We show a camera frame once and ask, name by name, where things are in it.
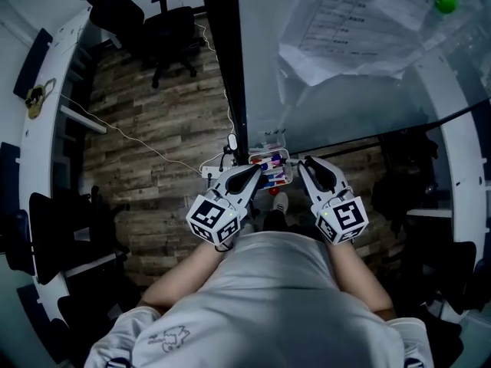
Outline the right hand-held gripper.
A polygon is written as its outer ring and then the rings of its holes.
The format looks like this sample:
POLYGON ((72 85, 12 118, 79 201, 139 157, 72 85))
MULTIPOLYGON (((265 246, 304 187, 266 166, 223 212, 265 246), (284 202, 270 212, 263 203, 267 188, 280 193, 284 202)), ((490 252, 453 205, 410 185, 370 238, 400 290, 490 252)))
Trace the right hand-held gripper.
POLYGON ((360 196, 354 196, 344 173, 325 159, 306 156, 298 174, 312 202, 315 226, 332 245, 358 237, 369 221, 360 196))

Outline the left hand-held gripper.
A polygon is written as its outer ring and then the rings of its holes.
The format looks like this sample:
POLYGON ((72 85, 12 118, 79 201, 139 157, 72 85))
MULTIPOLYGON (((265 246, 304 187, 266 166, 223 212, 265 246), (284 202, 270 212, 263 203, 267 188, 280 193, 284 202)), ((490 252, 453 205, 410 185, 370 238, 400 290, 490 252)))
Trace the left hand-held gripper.
POLYGON ((186 221, 191 232, 216 248, 232 248, 233 238, 242 228, 242 220, 259 214, 254 205, 255 194, 265 184, 265 175, 259 164, 236 166, 224 172, 213 188, 198 195, 186 221))

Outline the white tray of markers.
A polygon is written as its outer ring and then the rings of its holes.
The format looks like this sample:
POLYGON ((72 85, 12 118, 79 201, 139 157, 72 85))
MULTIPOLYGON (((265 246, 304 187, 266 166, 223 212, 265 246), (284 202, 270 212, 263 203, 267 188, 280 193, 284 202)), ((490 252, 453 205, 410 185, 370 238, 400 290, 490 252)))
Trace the white tray of markers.
MULTIPOLYGON (((280 154, 281 156, 285 157, 286 159, 290 159, 288 150, 280 148, 280 149, 274 149, 274 150, 270 149, 270 150, 262 152, 262 153, 252 154, 249 157, 249 161, 252 159, 255 159, 255 158, 263 158, 263 157, 267 157, 267 156, 273 156, 275 154, 280 154)), ((285 168, 286 168, 286 172, 287 172, 287 183, 285 185, 288 185, 293 180, 293 168, 289 164, 286 164, 285 168)))

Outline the markers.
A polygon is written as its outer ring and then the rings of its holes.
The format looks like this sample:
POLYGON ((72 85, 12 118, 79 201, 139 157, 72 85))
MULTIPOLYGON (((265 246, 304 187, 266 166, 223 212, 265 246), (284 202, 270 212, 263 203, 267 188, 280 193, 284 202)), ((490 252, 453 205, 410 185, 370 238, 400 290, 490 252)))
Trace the markers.
POLYGON ((280 186, 287 183, 286 158, 280 154, 255 158, 249 161, 262 169, 262 187, 280 186))

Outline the person's right forearm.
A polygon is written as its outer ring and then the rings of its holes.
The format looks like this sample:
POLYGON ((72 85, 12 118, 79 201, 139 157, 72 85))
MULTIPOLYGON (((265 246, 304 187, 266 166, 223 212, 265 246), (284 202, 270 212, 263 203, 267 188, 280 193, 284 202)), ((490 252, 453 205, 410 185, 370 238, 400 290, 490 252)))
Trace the person's right forearm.
POLYGON ((362 301, 369 311, 388 321, 397 317, 390 295, 350 242, 327 243, 338 287, 362 301))

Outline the person's left forearm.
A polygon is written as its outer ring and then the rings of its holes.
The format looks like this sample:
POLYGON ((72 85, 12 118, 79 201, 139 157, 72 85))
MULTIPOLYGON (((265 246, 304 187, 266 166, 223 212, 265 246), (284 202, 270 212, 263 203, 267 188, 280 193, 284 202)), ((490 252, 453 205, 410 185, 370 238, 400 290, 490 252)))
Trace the person's left forearm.
POLYGON ((185 297, 196 293, 218 268, 225 256, 209 243, 199 245, 187 258, 170 269, 143 293, 138 306, 152 307, 161 314, 185 297))

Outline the white power strip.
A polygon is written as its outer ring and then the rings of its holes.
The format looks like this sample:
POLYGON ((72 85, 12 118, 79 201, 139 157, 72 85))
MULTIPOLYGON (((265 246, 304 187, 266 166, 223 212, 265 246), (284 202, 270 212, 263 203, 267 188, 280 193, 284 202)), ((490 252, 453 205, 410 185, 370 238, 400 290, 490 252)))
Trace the white power strip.
POLYGON ((228 166, 203 166, 201 176, 203 179, 218 179, 224 172, 228 171, 228 166))

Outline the person's white shoe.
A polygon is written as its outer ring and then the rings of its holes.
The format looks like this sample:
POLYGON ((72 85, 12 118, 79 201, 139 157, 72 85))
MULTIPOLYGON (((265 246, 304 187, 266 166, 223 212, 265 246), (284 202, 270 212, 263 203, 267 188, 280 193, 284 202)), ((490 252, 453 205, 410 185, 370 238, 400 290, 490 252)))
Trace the person's white shoe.
POLYGON ((283 215, 288 210, 288 196, 284 192, 278 193, 273 199, 272 211, 280 211, 283 215))

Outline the person's dark trousers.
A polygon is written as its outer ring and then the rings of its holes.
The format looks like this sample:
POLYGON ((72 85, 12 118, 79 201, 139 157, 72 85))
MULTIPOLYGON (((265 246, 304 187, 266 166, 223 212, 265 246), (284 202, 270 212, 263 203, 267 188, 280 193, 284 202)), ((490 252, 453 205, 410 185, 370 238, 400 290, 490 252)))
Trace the person's dark trousers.
POLYGON ((262 230, 264 232, 291 232, 323 242, 320 231, 314 225, 288 225, 285 214, 280 210, 272 210, 267 214, 262 230))

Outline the black chair with dark clothes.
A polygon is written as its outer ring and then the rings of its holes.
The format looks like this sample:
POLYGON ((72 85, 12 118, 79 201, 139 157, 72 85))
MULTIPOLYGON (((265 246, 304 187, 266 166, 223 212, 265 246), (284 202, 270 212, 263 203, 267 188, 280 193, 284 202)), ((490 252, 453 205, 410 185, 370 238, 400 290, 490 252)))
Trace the black chair with dark clothes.
POLYGON ((432 161, 438 158, 438 145, 426 130, 417 128, 382 134, 380 139, 387 171, 374 184, 371 204, 398 235, 406 214, 422 203, 433 186, 432 161))

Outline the person in white coat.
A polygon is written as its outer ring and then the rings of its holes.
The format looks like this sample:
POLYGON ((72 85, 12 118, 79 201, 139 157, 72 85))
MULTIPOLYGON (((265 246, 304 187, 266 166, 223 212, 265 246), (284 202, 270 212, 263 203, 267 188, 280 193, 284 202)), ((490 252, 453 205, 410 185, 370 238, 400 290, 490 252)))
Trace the person in white coat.
POLYGON ((433 357, 422 320, 385 321, 338 287, 327 245, 256 232, 167 312, 121 314, 84 368, 433 368, 433 357))

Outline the white curved desk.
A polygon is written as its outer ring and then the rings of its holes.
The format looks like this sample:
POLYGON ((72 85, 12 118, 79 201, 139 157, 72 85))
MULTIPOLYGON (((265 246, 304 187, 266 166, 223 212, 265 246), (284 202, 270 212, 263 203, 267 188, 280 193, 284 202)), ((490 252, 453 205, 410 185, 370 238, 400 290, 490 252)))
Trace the white curved desk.
POLYGON ((8 265, 29 274, 33 296, 23 301, 38 336, 56 362, 82 367, 92 344, 109 324, 108 283, 101 269, 116 261, 93 195, 54 191, 55 131, 61 117, 91 130, 105 128, 70 109, 63 88, 90 19, 85 8, 54 34, 40 31, 21 70, 31 79, 23 93, 25 118, 16 168, 16 207, 5 219, 8 265))
POLYGON ((453 240, 472 242, 476 259, 483 256, 486 227, 486 189, 483 157, 469 104, 456 74, 443 53, 430 51, 416 63, 437 119, 450 169, 453 240))

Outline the crumpled printed paper sheet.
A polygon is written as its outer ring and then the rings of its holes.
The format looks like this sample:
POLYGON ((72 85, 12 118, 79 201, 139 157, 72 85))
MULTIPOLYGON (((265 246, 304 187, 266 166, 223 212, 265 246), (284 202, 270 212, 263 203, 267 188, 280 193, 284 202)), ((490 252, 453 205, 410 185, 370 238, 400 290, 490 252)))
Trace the crumpled printed paper sheet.
POLYGON ((311 87, 341 74, 400 78, 490 1, 458 0, 443 14, 435 0, 296 0, 278 53, 311 87))

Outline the yellow cloth bag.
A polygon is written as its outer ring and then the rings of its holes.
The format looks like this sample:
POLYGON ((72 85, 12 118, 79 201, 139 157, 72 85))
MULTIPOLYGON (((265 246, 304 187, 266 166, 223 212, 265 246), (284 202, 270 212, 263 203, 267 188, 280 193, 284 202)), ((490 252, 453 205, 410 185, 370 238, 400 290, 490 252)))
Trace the yellow cloth bag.
POLYGON ((43 104, 56 86, 56 79, 53 77, 45 84, 38 84, 28 91, 25 99, 25 106, 28 110, 28 118, 36 119, 42 110, 43 104))

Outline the dark blue desk partition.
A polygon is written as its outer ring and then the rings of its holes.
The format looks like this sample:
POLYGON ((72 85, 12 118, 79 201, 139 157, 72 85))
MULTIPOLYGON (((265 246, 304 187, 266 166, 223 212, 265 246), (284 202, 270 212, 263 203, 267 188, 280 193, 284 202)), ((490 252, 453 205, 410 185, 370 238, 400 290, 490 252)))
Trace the dark blue desk partition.
POLYGON ((35 86, 38 73, 52 41, 53 37, 44 28, 38 32, 18 75, 13 90, 14 95, 25 99, 28 91, 35 86))
POLYGON ((0 144, 0 215, 19 209, 19 157, 17 146, 0 144))
POLYGON ((67 324, 60 319, 50 320, 41 303, 38 303, 38 292, 33 284, 17 289, 21 305, 43 347, 56 363, 71 359, 70 347, 67 344, 70 331, 67 324))

